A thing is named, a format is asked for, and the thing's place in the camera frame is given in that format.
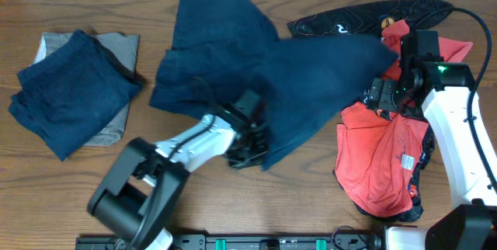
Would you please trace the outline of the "orange red t-shirt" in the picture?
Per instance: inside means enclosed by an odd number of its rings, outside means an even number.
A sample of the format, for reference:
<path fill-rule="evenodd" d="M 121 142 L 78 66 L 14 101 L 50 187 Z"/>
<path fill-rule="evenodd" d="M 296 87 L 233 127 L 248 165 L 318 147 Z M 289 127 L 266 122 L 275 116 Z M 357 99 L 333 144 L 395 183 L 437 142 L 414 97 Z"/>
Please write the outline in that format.
<path fill-rule="evenodd" d="M 368 109 L 363 95 L 341 117 L 334 174 L 358 211 L 384 221 L 418 220 L 423 213 L 419 173 L 434 150 L 429 124 Z M 415 158 L 412 171 L 401 167 L 403 154 Z"/>

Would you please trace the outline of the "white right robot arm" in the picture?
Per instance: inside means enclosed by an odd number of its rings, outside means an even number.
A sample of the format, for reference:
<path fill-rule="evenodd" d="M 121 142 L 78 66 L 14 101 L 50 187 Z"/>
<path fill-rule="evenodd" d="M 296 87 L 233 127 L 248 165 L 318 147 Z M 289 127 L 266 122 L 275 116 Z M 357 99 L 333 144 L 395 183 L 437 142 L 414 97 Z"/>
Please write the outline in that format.
<path fill-rule="evenodd" d="M 494 249 L 496 154 L 483 124 L 466 64 L 420 62 L 398 81 L 375 78 L 367 103 L 425 120 L 433 130 L 450 184 L 453 209 L 429 228 L 387 227 L 386 249 Z"/>

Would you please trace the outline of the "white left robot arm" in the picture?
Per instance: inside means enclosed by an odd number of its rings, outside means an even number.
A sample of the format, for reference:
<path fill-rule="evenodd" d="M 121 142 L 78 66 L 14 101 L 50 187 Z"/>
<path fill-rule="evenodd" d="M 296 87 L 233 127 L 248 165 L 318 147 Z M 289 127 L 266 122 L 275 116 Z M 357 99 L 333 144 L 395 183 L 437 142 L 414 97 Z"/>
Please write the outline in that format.
<path fill-rule="evenodd" d="M 154 144 L 137 137 L 121 151 L 89 200 L 87 211 L 128 249 L 167 249 L 164 228 L 192 172 L 223 156 L 231 168 L 261 165 L 269 152 L 259 123 L 262 97 L 246 90 L 216 105 L 198 124 Z"/>

